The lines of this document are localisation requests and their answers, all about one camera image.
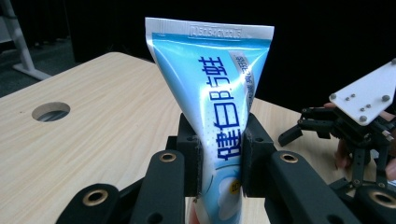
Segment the screw hole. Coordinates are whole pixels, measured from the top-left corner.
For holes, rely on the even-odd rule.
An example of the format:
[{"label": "screw hole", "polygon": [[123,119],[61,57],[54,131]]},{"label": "screw hole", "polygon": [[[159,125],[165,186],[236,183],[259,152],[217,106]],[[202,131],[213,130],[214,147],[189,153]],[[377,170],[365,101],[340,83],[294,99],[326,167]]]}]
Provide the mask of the screw hole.
[{"label": "screw hole", "polygon": [[176,155],[174,153],[163,153],[160,157],[160,160],[163,162],[170,162],[176,159]]},{"label": "screw hole", "polygon": [[282,159],[283,161],[286,161],[286,162],[290,162],[290,163],[295,163],[298,161],[298,158],[296,158],[295,156],[293,156],[291,154],[287,154],[287,153],[282,154],[280,156],[280,159]]},{"label": "screw hole", "polygon": [[108,193],[104,189],[93,189],[85,194],[82,202],[87,206],[95,206],[104,202],[108,197]]},{"label": "screw hole", "polygon": [[341,219],[340,217],[338,217],[336,215],[329,215],[327,217],[327,220],[329,220],[329,222],[332,224],[344,224],[343,219]]},{"label": "screw hole", "polygon": [[163,216],[159,213],[153,213],[148,216],[149,224],[161,223],[163,221]]}]

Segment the black curtain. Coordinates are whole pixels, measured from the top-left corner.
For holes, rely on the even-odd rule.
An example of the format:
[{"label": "black curtain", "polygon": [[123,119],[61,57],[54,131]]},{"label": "black curtain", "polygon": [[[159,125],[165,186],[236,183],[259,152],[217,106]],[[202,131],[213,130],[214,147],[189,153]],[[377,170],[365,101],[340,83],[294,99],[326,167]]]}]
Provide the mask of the black curtain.
[{"label": "black curtain", "polygon": [[63,0],[11,0],[28,47],[69,36]]}]

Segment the wooden table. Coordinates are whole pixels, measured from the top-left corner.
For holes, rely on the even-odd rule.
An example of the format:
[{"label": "wooden table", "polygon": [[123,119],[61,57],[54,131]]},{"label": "wooden table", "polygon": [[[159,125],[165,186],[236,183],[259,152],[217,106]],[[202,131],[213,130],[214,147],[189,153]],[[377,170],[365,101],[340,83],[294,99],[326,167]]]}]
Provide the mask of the wooden table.
[{"label": "wooden table", "polygon": [[[67,108],[62,119],[33,118]],[[326,183],[345,175],[334,166],[336,139],[306,132],[277,143],[299,113],[259,99],[251,112],[277,149],[304,156]],[[177,134],[180,113],[156,64],[115,52],[1,98],[0,223],[54,223],[89,185],[131,185]],[[269,223],[263,202],[244,199],[244,223]]]}]

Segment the black mechanical claw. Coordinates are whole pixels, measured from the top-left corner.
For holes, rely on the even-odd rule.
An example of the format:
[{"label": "black mechanical claw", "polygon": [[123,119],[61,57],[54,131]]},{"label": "black mechanical claw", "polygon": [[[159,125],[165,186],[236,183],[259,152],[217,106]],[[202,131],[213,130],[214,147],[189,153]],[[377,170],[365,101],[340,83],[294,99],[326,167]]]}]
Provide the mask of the black mechanical claw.
[{"label": "black mechanical claw", "polygon": [[376,161],[375,184],[386,188],[388,181],[385,167],[389,160],[391,132],[396,127],[396,121],[387,121],[378,116],[369,125],[360,126],[338,107],[334,108],[304,108],[297,124],[278,137],[283,147],[303,135],[302,131],[317,132],[319,138],[330,139],[334,136],[346,141],[347,149],[352,155],[352,187],[360,187],[363,180],[364,165],[370,162],[372,149],[379,153]]}]

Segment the metal bolt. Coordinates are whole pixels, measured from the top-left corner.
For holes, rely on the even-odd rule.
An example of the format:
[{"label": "metal bolt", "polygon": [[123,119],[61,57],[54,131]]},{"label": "metal bolt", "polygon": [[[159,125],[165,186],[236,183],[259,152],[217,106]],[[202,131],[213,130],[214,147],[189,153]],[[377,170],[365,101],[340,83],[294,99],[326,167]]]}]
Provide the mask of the metal bolt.
[{"label": "metal bolt", "polygon": [[360,120],[361,122],[364,122],[364,121],[367,120],[367,117],[366,117],[366,116],[361,116],[361,117],[359,118],[359,120]]},{"label": "metal bolt", "polygon": [[386,102],[386,101],[388,101],[390,99],[390,96],[388,96],[388,95],[383,95],[382,96],[382,101],[383,102]]}]

